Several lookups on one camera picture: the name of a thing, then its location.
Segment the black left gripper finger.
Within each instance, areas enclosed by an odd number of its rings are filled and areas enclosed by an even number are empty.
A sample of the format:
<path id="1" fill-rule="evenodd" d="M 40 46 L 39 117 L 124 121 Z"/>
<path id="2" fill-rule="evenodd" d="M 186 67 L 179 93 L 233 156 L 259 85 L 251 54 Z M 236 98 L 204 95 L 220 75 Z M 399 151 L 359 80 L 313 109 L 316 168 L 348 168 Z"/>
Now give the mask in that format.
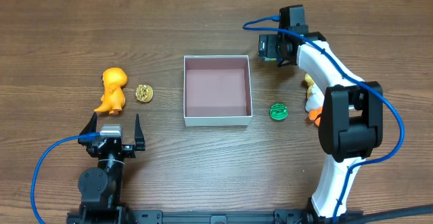
<path id="1" fill-rule="evenodd" d="M 135 151 L 145 151 L 145 137 L 140 125 L 139 115 L 135 117 Z"/>
<path id="2" fill-rule="evenodd" d="M 84 129 L 79 133 L 81 138 L 77 139 L 78 143 L 83 146 L 87 146 L 93 143 L 96 134 L 96 128 L 97 128 L 97 113 L 94 112 L 90 121 L 87 123 Z"/>

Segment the multicoloured puzzle cube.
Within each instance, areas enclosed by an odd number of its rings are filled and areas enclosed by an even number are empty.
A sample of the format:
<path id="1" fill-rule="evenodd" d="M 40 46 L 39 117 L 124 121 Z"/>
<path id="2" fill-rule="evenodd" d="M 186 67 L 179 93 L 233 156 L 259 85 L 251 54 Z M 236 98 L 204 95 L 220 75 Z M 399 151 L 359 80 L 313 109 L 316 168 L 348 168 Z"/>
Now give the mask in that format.
<path id="1" fill-rule="evenodd" d="M 278 61 L 277 58 L 263 58 L 263 60 L 267 61 L 267 62 L 277 62 Z"/>

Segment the white plush duck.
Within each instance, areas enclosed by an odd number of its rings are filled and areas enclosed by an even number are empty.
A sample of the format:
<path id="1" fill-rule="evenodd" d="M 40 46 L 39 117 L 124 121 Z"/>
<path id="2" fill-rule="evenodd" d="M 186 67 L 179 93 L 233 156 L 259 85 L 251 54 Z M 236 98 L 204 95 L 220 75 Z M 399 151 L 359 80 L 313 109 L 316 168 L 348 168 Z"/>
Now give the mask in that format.
<path id="1" fill-rule="evenodd" d="M 305 74 L 304 81 L 307 85 L 305 110 L 309 114 L 309 120 L 316 126 L 320 125 L 323 109 L 324 95 L 309 74 Z"/>

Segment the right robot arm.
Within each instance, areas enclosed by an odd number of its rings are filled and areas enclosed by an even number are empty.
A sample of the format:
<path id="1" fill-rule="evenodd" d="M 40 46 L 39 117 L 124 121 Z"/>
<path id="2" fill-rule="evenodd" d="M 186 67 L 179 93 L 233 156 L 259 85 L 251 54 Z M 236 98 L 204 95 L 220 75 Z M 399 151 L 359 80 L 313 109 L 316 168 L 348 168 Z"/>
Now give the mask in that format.
<path id="1" fill-rule="evenodd" d="M 319 143 L 326 157 L 308 209 L 318 222 L 338 221 L 346 216 L 359 169 L 382 142 L 382 87 L 353 74 L 318 32 L 260 35 L 258 55 L 279 66 L 297 65 L 314 82 L 305 109 L 318 113 Z"/>

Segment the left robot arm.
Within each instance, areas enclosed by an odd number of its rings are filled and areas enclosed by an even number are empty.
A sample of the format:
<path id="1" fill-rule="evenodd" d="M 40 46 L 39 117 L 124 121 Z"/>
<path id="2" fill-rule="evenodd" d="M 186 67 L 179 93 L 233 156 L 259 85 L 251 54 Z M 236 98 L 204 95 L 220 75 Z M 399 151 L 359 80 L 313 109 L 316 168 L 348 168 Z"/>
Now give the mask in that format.
<path id="1" fill-rule="evenodd" d="M 122 126 L 104 125 L 97 131 L 97 115 L 93 114 L 80 132 L 78 143 L 86 147 L 97 166 L 85 170 L 78 179 L 81 204 L 76 214 L 67 215 L 67 223 L 136 224 L 137 217 L 120 201 L 124 160 L 145 150 L 145 137 L 139 117 L 135 117 L 134 144 L 123 144 Z"/>

